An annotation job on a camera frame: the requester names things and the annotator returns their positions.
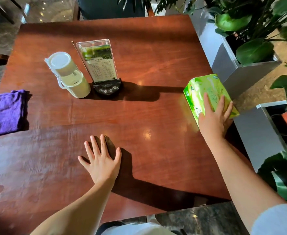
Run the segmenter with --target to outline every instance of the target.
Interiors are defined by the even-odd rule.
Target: stainless steel planter
[[[268,157],[280,151],[287,152],[287,145],[266,110],[266,107],[284,104],[286,101],[260,104],[234,118],[240,138],[256,172]]]
[[[205,5],[204,0],[196,1],[197,8]],[[208,23],[208,20],[213,17],[208,13],[207,8],[196,10],[193,15],[190,15],[190,19],[213,73],[219,76],[232,99],[281,64],[278,56],[274,55],[274,61],[243,66],[237,61],[226,39],[215,32],[216,25]]]

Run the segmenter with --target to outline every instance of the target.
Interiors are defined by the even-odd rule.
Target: floor
[[[16,0],[24,13],[9,0],[0,0],[0,5],[13,18],[12,25],[0,16],[0,54],[9,55],[14,44],[15,36],[21,23],[40,23],[71,21],[74,0]],[[283,62],[287,62],[287,44],[278,43],[275,51]],[[0,67],[0,79],[5,66]],[[235,100],[239,110],[254,107],[256,104],[281,100],[285,95],[282,90],[269,90],[271,83],[279,75],[287,74],[287,68],[282,64],[276,70],[264,77],[253,87]],[[248,234],[232,202],[216,205],[201,206],[175,212],[157,215],[161,225],[171,230],[183,228],[187,234],[203,235],[243,235]],[[126,220],[126,222],[145,222],[145,217]]]

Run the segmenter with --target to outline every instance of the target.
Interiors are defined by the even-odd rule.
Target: purple towel
[[[27,91],[0,94],[0,135],[19,131],[24,126]]]

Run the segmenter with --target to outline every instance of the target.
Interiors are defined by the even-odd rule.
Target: right hand
[[[229,118],[232,113],[233,102],[229,103],[224,113],[225,96],[221,96],[215,112],[213,112],[211,108],[207,93],[204,93],[203,100],[205,115],[202,112],[199,114],[199,129],[205,141],[208,143],[209,141],[225,136],[226,131],[233,122],[233,120]]]
[[[112,180],[113,182],[118,176],[118,172],[121,166],[122,152],[120,148],[116,149],[116,156],[113,160],[107,150],[105,137],[103,134],[100,136],[101,140],[101,153],[94,136],[90,136],[93,152],[88,142],[85,142],[86,152],[90,164],[85,162],[81,156],[78,157],[79,162],[89,172],[93,182],[104,182],[106,180]]]

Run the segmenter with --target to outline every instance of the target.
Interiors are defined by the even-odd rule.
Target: table surface
[[[110,39],[124,89],[76,99],[44,58],[68,52],[92,82],[71,41],[97,39]],[[77,160],[90,135],[122,148],[103,222],[230,200],[182,94],[211,73],[188,15],[22,25],[0,93],[30,91],[29,127],[0,136],[0,230],[28,233],[91,188]],[[238,139],[236,128],[230,135]]]

